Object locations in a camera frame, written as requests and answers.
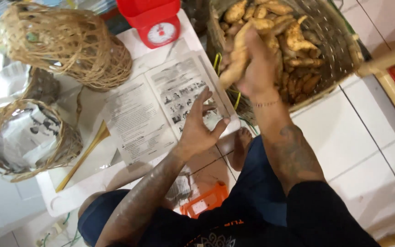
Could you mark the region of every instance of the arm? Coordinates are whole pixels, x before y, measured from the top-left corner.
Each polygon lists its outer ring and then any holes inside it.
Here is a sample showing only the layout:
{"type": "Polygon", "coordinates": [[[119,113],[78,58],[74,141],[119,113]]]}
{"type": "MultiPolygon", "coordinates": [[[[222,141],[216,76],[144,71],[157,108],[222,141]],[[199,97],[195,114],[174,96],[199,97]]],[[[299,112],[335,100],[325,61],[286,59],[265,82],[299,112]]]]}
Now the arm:
{"type": "Polygon", "coordinates": [[[214,107],[203,103],[211,95],[208,87],[199,95],[187,116],[178,145],[118,204],[106,222],[96,247],[117,243],[136,245],[185,163],[193,155],[216,144],[229,119],[219,121],[212,132],[206,128],[202,116],[214,107]]]}
{"type": "Polygon", "coordinates": [[[281,101],[275,81],[275,58],[255,30],[249,30],[246,44],[251,63],[238,85],[254,105],[266,155],[286,195],[297,183],[324,181],[321,166],[302,131],[293,124],[281,101]]]}

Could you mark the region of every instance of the bare foot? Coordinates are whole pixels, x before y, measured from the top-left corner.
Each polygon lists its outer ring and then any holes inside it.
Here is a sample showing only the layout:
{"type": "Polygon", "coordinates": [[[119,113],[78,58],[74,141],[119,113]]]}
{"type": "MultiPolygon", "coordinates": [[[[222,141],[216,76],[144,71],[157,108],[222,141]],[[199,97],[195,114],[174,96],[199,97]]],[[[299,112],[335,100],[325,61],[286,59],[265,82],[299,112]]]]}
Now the bare foot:
{"type": "Polygon", "coordinates": [[[242,170],[251,141],[252,134],[246,127],[242,127],[236,132],[236,137],[234,138],[234,154],[231,162],[231,167],[235,171],[242,170]]]}

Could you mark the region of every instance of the black shorts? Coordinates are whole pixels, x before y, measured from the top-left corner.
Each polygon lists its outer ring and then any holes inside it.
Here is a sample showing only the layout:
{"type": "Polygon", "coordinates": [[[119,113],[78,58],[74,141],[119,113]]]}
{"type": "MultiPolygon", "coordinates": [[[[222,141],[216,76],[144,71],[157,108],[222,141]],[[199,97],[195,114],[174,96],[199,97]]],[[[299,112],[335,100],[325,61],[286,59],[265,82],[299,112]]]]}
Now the black shorts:
{"type": "MultiPolygon", "coordinates": [[[[85,241],[95,246],[104,225],[129,190],[100,195],[80,216],[78,229],[85,241]]],[[[158,208],[142,235],[140,246],[177,246],[203,230],[239,218],[286,226],[286,196],[266,157],[261,136],[249,146],[239,178],[222,205],[200,214],[198,219],[158,208]]]]}

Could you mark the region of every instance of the bracelet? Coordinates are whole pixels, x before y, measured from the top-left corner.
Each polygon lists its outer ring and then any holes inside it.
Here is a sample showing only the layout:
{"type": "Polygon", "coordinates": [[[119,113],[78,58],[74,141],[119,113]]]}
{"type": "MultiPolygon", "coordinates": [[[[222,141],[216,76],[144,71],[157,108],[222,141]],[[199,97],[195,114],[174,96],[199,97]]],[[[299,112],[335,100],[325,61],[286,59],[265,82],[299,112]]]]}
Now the bracelet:
{"type": "Polygon", "coordinates": [[[277,104],[278,101],[280,101],[280,99],[277,99],[276,101],[273,101],[273,102],[266,102],[266,103],[252,103],[251,102],[251,106],[252,107],[270,106],[270,105],[277,104]]]}

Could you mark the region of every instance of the hand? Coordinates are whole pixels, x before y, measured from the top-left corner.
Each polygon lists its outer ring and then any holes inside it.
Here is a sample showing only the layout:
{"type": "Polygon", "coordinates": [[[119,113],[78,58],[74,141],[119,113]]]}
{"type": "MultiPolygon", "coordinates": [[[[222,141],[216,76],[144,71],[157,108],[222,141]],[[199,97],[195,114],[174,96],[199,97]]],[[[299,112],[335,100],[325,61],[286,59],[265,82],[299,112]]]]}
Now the hand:
{"type": "Polygon", "coordinates": [[[205,126],[203,116],[205,116],[208,111],[214,110],[215,107],[213,105],[204,105],[204,102],[212,95],[213,92],[210,92],[210,89],[205,87],[193,103],[190,113],[187,115],[184,131],[174,150],[174,152],[185,161],[189,160],[193,155],[199,154],[216,144],[220,135],[230,123],[229,118],[224,118],[217,123],[213,131],[210,131],[205,126]]]}
{"type": "Polygon", "coordinates": [[[245,76],[237,87],[253,102],[266,102],[278,98],[274,82],[277,74],[277,61],[254,28],[245,35],[246,46],[251,59],[245,76]]]}

